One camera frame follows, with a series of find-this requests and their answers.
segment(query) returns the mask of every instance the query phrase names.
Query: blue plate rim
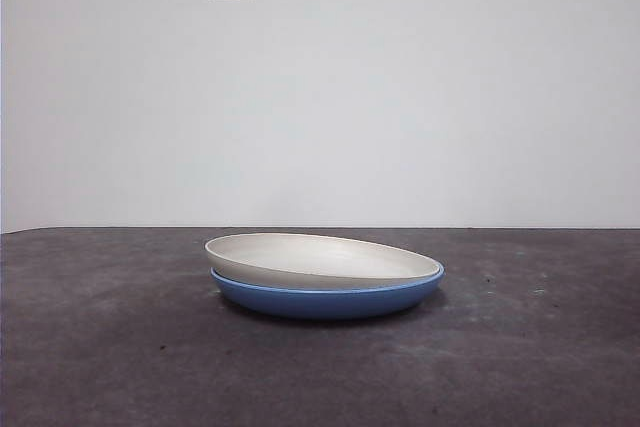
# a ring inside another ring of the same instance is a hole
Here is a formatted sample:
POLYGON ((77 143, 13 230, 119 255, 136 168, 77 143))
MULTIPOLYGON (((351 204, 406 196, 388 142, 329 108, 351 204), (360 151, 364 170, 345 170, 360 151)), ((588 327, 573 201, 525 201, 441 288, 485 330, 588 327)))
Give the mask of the blue plate rim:
POLYGON ((403 290, 409 289, 411 287, 417 287, 419 285, 428 284, 431 282, 437 282, 442 277, 444 277, 444 266, 434 260, 438 264, 438 272, 431 277, 427 277, 426 279, 421 279, 416 282, 411 282, 408 284, 399 284, 399 285, 389 285, 384 287, 371 287, 371 288, 363 288, 363 289, 332 289, 332 290, 310 290, 310 289, 288 289, 285 287, 268 287, 266 285, 254 285, 254 284, 246 284, 244 282, 238 282, 237 280, 232 280, 227 277, 223 277, 218 274, 213 267, 211 267, 211 276, 222 282, 233 285, 235 287, 241 287, 243 289, 251 289, 257 290, 261 292, 277 292, 277 293, 287 293, 287 294, 326 294, 326 295, 340 295, 340 294, 364 294, 369 292, 392 292, 395 290, 403 290))

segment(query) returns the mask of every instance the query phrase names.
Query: ceramic plate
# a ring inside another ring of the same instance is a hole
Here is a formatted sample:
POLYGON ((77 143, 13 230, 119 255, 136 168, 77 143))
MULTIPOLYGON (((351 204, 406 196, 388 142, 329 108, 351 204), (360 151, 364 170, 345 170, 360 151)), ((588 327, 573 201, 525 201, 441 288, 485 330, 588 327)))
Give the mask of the ceramic plate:
POLYGON ((250 285, 227 279, 211 269, 220 291, 229 300, 252 310, 300 319, 357 319, 389 314, 419 303, 444 276, 436 275, 405 285, 368 289, 296 290, 250 285))
POLYGON ((360 240, 303 234, 240 234, 205 245, 220 275, 246 284, 291 289, 360 289, 417 282, 439 262, 360 240))

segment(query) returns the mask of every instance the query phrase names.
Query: concrete surface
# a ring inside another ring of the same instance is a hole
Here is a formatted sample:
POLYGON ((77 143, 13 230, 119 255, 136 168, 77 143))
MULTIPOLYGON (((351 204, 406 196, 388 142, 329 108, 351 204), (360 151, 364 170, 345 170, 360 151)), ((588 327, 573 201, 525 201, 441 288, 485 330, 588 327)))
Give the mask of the concrete surface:
POLYGON ((279 229, 2 236, 3 426, 640 425, 640 231, 286 229, 442 261, 368 321, 216 293, 204 242, 279 229))

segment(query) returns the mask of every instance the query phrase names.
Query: plate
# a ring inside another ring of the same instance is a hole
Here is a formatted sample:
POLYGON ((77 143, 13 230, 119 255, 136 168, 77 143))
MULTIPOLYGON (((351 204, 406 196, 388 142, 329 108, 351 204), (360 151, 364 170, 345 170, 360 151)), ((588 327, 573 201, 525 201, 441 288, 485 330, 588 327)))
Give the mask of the plate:
POLYGON ((246 284, 360 289, 417 282, 441 265, 424 255, 361 240, 305 234, 239 234, 205 245, 213 268, 246 284))
POLYGON ((405 285, 367 289, 300 290, 264 287, 227 279, 211 269, 222 295, 251 310, 299 319, 358 319, 389 314, 418 304, 444 276, 436 275, 405 285))

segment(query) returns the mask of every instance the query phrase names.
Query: wall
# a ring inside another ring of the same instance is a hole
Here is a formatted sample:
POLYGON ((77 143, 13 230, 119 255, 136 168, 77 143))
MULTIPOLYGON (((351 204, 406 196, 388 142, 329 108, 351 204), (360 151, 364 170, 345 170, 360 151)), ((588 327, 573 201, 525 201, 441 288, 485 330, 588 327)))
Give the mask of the wall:
POLYGON ((640 227, 640 0, 4 0, 5 231, 640 227))

